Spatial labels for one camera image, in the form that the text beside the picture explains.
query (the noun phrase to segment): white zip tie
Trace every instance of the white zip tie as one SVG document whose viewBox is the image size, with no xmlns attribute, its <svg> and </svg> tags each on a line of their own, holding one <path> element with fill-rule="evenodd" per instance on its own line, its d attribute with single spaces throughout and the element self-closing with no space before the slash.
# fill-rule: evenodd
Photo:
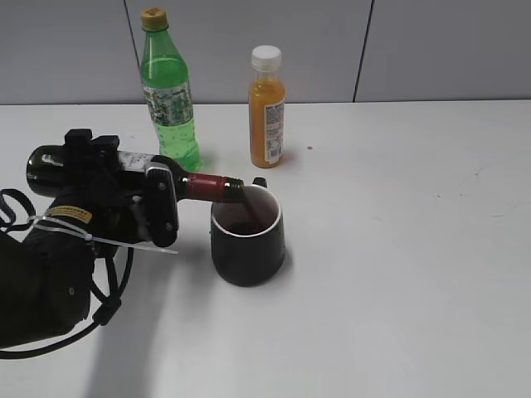
<svg viewBox="0 0 531 398">
<path fill-rule="evenodd" d="M 82 240 L 86 241 L 95 241 L 100 243 L 105 243 L 107 245 L 114 245 L 114 246 L 123 246 L 123 247 L 130 247 L 133 249 L 140 249 L 140 250 L 147 250 L 147 251 L 157 251 L 159 253 L 169 253 L 171 255 L 177 255 L 178 252 L 175 250 L 170 249 L 163 249 L 161 247 L 151 247 L 141 244 L 131 244 L 131 243 L 125 243 L 125 242 L 118 242 L 117 240 L 108 240 L 104 238 L 99 238 L 97 236 L 93 236 L 92 234 L 89 234 L 84 229 L 80 228 L 79 226 L 73 226 L 71 223 L 59 220 L 55 217 L 50 216 L 31 216 L 27 219 L 28 221 L 33 221 L 33 228 L 37 228 L 38 230 L 48 231 L 48 232 L 60 232 L 62 234 L 72 235 L 78 238 L 81 238 Z M 58 226 L 41 226 L 37 224 L 38 221 L 48 221 L 48 222 L 54 222 L 56 224 L 59 224 L 60 226 L 66 226 L 70 228 L 67 230 L 66 228 L 60 228 Z"/>
</svg>

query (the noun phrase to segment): gray wall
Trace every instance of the gray wall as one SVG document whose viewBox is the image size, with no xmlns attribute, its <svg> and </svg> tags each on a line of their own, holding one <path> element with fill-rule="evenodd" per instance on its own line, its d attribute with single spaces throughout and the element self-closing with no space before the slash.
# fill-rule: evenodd
<svg viewBox="0 0 531 398">
<path fill-rule="evenodd" d="M 375 0 L 357 101 L 531 98 L 529 0 Z"/>
<path fill-rule="evenodd" d="M 198 103 L 246 102 L 251 49 L 283 50 L 291 102 L 531 98 L 526 0 L 160 0 Z M 143 103 L 142 7 L 3 0 L 0 104 Z M 129 9 L 133 36 L 129 31 Z"/>
<path fill-rule="evenodd" d="M 284 52 L 288 100 L 353 98 L 370 0 L 163 0 L 198 103 L 246 102 L 254 46 Z M 142 55 L 142 7 L 127 0 Z M 4 0 L 0 104 L 143 103 L 123 0 Z"/>
<path fill-rule="evenodd" d="M 139 14 L 153 0 L 126 0 L 142 56 Z M 350 102 L 370 0 L 159 0 L 190 69 L 198 102 L 246 102 L 251 51 L 273 44 L 290 102 Z"/>
<path fill-rule="evenodd" d="M 0 104 L 139 102 L 119 0 L 2 0 Z"/>
</svg>

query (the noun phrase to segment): mug handle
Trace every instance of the mug handle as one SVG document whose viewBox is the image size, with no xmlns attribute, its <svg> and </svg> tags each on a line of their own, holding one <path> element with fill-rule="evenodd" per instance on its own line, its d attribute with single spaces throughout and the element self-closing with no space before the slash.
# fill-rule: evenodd
<svg viewBox="0 0 531 398">
<path fill-rule="evenodd" d="M 261 187 L 267 188 L 267 181 L 263 177 L 256 177 L 252 180 L 252 185 L 259 185 Z"/>
</svg>

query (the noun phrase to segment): black mug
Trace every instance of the black mug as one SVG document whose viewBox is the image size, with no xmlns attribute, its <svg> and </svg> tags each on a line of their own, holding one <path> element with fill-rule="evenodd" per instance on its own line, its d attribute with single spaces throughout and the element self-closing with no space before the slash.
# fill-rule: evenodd
<svg viewBox="0 0 531 398">
<path fill-rule="evenodd" d="M 256 228 L 241 203 L 213 203 L 211 209 L 212 260 L 216 271 L 237 286 L 254 286 L 271 278 L 285 258 L 284 223 L 278 199 L 264 178 L 246 186 L 246 198 L 261 220 Z"/>
</svg>

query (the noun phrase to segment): bottle cap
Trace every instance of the bottle cap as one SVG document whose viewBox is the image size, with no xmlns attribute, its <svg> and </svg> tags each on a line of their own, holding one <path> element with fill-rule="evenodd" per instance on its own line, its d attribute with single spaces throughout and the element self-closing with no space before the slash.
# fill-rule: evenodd
<svg viewBox="0 0 531 398">
<path fill-rule="evenodd" d="M 274 72 L 282 63 L 280 49 L 275 46 L 258 46 L 252 51 L 252 67 L 260 72 Z"/>
<path fill-rule="evenodd" d="M 162 7 L 149 7 L 140 13 L 142 29 L 147 32 L 160 32 L 168 27 L 166 10 Z"/>
</svg>

